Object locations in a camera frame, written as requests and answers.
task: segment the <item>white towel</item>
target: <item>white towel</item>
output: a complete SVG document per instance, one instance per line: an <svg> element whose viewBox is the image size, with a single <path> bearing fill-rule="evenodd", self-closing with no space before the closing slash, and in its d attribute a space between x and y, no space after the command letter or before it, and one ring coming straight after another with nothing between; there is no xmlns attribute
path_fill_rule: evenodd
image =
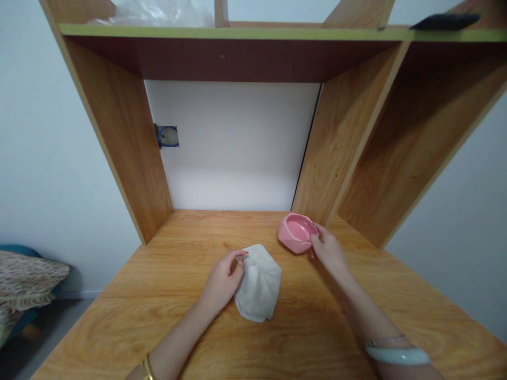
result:
<svg viewBox="0 0 507 380"><path fill-rule="evenodd" d="M262 244L243 248L245 273L234 294L234 300L243 318L264 322L273 317L280 292L281 268Z"/></svg>

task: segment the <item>pink ceramic bowl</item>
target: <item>pink ceramic bowl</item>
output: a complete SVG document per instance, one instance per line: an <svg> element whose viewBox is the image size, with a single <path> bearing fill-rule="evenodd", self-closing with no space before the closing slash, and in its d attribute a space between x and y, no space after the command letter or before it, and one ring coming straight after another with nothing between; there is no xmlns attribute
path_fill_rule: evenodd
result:
<svg viewBox="0 0 507 380"><path fill-rule="evenodd" d="M296 254L303 253L312 246L312 235L318 236L317 227L304 215L289 213L278 224L278 238Z"/></svg>

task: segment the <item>patterned blanket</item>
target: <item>patterned blanket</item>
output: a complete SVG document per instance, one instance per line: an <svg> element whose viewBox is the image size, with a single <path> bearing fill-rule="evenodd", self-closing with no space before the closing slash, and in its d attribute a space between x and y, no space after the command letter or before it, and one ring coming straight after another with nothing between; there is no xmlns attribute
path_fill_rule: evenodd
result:
<svg viewBox="0 0 507 380"><path fill-rule="evenodd" d="M0 251L0 347L23 312L49 304L68 275L67 264Z"/></svg>

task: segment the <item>forearm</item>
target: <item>forearm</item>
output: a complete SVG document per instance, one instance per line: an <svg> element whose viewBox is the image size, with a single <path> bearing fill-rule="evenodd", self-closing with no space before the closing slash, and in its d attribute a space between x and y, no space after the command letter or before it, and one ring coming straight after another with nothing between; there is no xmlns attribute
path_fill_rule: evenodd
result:
<svg viewBox="0 0 507 380"><path fill-rule="evenodd" d="M190 351L216 314L202 299L194 303L149 355L150 367L157 380L172 380L178 377ZM137 366L126 380L141 378L141 368Z"/></svg>
<svg viewBox="0 0 507 380"><path fill-rule="evenodd" d="M346 295L353 316L364 341L382 340L401 336L401 331L389 319L386 313L375 304L349 271L331 273ZM407 340L393 347L412 347Z"/></svg>
<svg viewBox="0 0 507 380"><path fill-rule="evenodd" d="M388 338L396 338L402 332L390 320L387 314L375 304L373 299L361 287L355 277L349 271L332 274L335 281L345 293L351 310L352 319L363 344L369 341L378 341ZM412 343L408 339L390 342L385 347L389 348L411 348ZM413 379L413 380L445 380L431 364L420 366L393 365L376 362L377 368L386 380Z"/></svg>

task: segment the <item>wooden desk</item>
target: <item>wooden desk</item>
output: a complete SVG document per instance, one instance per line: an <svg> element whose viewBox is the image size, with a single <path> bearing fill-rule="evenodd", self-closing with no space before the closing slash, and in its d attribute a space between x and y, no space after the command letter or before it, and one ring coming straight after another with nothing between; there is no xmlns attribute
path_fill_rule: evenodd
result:
<svg viewBox="0 0 507 380"><path fill-rule="evenodd" d="M195 302L213 263L262 243L282 268L271 321L243 319L232 300L190 356L183 379L370 379L334 298L307 255L277 240L281 212L176 211L83 314L33 379L123 379ZM350 266L400 329L448 379L500 379L505 346L421 277L340 219L331 231Z"/></svg>

